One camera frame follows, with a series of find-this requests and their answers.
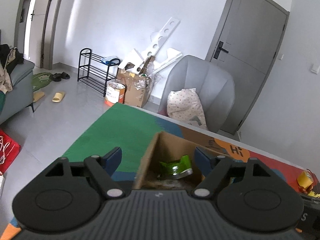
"door frame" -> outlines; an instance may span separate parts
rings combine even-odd
[[[48,1],[47,10],[45,14],[45,21],[43,26],[43,32],[42,32],[40,68],[45,68],[48,70],[52,69],[54,35],[55,35],[55,29],[56,29],[60,5],[61,5],[61,0],[54,0],[54,2],[52,2],[52,0]],[[16,25],[15,25],[15,32],[14,32],[15,47],[17,47],[18,45],[19,23],[20,23],[22,6],[23,6],[23,0],[20,0],[17,19],[16,19]]]
[[[225,7],[223,9],[223,12],[222,12],[222,15],[221,15],[221,18],[220,18],[220,21],[218,23],[218,26],[217,26],[217,29],[216,29],[216,32],[213,36],[213,39],[212,39],[212,42],[211,42],[211,45],[209,47],[209,50],[208,50],[208,53],[207,53],[207,56],[205,57],[205,60],[206,61],[209,61],[211,62],[212,59],[213,59],[213,55],[217,49],[217,46],[218,46],[218,42],[220,40],[220,36],[221,36],[221,33],[222,33],[222,30],[224,28],[224,25],[226,23],[226,20],[227,20],[227,17],[228,17],[228,14],[229,14],[229,11],[230,11],[230,8],[231,8],[231,4],[232,4],[232,1],[233,0],[227,0],[226,1],[226,4],[225,4]],[[266,83],[268,77],[269,77],[269,74],[272,70],[272,67],[277,59],[277,56],[278,56],[278,53],[279,53],[279,50],[280,50],[280,47],[281,47],[281,44],[282,44],[282,41],[283,41],[283,37],[284,37],[284,33],[285,33],[285,30],[287,28],[287,24],[288,24],[288,19],[289,19],[289,15],[290,15],[290,12],[288,12],[287,10],[285,10],[282,6],[280,6],[279,4],[277,4],[276,2],[274,2],[273,0],[266,0],[268,3],[272,4],[274,7],[276,7],[277,9],[279,9],[280,11],[282,11],[285,15],[286,15],[286,19],[285,19],[285,23],[284,23],[284,28],[282,30],[282,33],[281,33],[281,37],[280,37],[280,40],[279,40],[279,43],[278,43],[278,46],[276,48],[276,54],[275,54],[275,57],[273,58],[270,66],[269,66],[269,69],[266,73],[266,76],[264,78],[264,80],[262,81],[261,83],[261,86],[256,94],[256,96],[254,97],[248,111],[246,112],[246,114],[244,115],[243,119],[241,120],[241,122],[238,124],[236,130],[234,131],[233,134],[235,134],[239,128],[242,126],[242,124],[244,123],[245,119],[247,118],[248,114],[250,113],[251,109],[253,108],[255,102],[257,101],[261,91],[262,91],[262,88],[264,86],[264,84]]]

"orange and white bucket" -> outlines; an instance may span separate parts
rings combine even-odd
[[[105,104],[113,106],[115,103],[123,103],[125,86],[120,83],[111,82],[108,84]]]

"rack shelf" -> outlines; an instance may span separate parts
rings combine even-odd
[[[89,63],[86,65],[81,64],[81,58],[88,58]],[[87,84],[88,86],[92,87],[93,89],[97,90],[98,92],[103,94],[103,97],[106,96],[107,92],[107,82],[113,78],[114,75],[109,74],[109,69],[112,66],[118,66],[120,64],[120,60],[118,58],[114,58],[109,61],[109,64],[103,64],[101,59],[103,57],[92,53],[92,49],[85,48],[80,51],[79,55],[79,67],[78,67],[78,79],[77,81],[82,81],[83,83]],[[104,71],[98,67],[92,66],[91,62],[96,61],[101,63],[104,66],[107,66],[107,71]],[[84,71],[84,75],[80,76],[80,70]],[[99,79],[103,80],[103,82],[95,79],[94,77],[98,77]]]

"ribbed black surface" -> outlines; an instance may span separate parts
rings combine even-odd
[[[24,230],[14,238],[14,240],[22,239],[301,240],[302,238],[294,230],[269,235],[242,231],[219,217],[208,201],[193,199],[184,190],[135,190],[125,199],[107,202],[101,213],[82,228],[55,236],[39,235]]]

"orange patch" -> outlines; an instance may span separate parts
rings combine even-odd
[[[231,143],[221,141],[219,139],[214,139],[216,144],[218,144],[220,147],[224,148],[228,154],[234,158],[235,160],[241,160],[243,162],[247,162],[248,159],[250,158],[250,152],[246,149],[242,149],[239,146],[235,146]]]
[[[5,231],[3,232],[0,240],[11,240],[21,231],[20,228],[15,228],[13,225],[9,224]]]

